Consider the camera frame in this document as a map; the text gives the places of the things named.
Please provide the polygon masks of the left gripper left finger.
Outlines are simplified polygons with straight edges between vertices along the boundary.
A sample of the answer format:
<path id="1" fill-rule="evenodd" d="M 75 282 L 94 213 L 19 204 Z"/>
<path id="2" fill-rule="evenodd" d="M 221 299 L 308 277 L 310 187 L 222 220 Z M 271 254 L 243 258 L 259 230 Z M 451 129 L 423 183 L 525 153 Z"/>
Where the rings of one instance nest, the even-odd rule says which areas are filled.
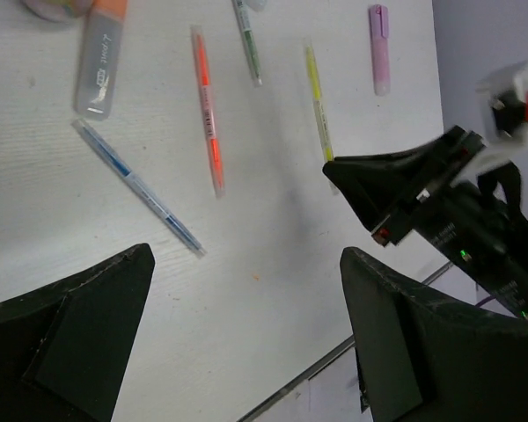
<path id="1" fill-rule="evenodd" d="M 0 421 L 109 421 L 150 290 L 148 244 L 0 302 Z"/>

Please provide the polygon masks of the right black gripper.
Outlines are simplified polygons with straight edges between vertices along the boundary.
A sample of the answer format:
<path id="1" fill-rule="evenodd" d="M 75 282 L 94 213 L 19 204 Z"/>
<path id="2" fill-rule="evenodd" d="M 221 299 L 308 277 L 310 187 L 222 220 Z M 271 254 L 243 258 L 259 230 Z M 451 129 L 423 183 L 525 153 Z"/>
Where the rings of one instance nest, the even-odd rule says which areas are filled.
<path id="1" fill-rule="evenodd" d="M 382 246 L 415 229 L 505 309 L 528 320 L 528 220 L 522 178 L 509 162 L 452 186 L 484 149 L 482 137 L 455 126 L 420 147 L 338 156 L 324 175 Z"/>

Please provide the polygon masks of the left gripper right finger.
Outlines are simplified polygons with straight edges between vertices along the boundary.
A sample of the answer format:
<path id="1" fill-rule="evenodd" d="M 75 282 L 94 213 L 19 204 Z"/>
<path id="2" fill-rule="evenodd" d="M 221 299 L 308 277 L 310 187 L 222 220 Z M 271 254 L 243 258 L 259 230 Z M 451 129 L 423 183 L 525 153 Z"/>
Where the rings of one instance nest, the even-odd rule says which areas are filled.
<path id="1" fill-rule="evenodd" d="M 528 421 L 528 321 L 457 300 L 356 247 L 340 269 L 376 421 Z"/>

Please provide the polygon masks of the yellow gel pen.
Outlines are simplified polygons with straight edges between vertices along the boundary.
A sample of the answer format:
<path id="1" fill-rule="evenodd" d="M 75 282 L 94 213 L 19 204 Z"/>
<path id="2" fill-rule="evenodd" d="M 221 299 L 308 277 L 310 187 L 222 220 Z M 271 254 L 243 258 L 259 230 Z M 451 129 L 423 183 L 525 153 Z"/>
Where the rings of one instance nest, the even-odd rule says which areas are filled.
<path id="1" fill-rule="evenodd" d="M 318 129 L 322 155 L 326 163 L 334 159 L 333 147 L 330 140 L 329 128 L 323 104 L 323 94 L 319 79 L 319 71 L 312 41 L 304 40 L 304 57 L 309 85 L 312 92 L 313 111 Z"/>

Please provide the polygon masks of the orange gel pen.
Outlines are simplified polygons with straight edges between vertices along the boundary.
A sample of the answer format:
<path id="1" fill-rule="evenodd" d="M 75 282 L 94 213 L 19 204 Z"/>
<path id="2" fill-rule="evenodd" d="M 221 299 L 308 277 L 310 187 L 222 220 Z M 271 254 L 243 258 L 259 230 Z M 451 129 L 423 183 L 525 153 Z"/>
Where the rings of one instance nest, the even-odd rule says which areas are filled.
<path id="1" fill-rule="evenodd" d="M 212 96 L 212 84 L 209 72 L 209 60 L 205 48 L 202 28 L 191 26 L 191 37 L 194 52 L 194 64 L 202 109 L 202 124 L 208 147 L 209 167 L 215 195 L 224 195 L 224 164 L 221 158 L 220 145 L 216 133 L 215 106 Z"/>

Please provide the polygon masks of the green gel pen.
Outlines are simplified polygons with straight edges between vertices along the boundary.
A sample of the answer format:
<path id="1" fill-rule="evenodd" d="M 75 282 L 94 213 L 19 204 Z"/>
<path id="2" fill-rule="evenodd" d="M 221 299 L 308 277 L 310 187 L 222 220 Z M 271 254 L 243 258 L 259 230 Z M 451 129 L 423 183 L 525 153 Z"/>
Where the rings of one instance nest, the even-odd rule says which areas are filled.
<path id="1" fill-rule="evenodd" d="M 262 86 L 260 59 L 253 36 L 253 30 L 248 17 L 246 4 L 243 0 L 233 0 L 232 4 L 238 21 L 238 28 L 244 44 L 246 59 L 251 72 L 252 80 L 256 86 Z"/>

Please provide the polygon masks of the blue gel pen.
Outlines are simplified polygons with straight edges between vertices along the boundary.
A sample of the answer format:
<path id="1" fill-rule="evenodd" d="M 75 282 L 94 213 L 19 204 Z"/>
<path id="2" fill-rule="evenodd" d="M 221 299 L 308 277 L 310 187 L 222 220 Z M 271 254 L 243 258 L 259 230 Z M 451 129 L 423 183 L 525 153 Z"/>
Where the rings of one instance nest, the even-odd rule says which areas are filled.
<path id="1" fill-rule="evenodd" d="M 170 211 L 157 195 L 131 170 L 106 140 L 85 120 L 72 122 L 82 139 L 90 146 L 100 159 L 108 165 L 121 180 L 145 203 L 168 229 L 196 256 L 202 257 L 206 251 L 197 238 Z"/>

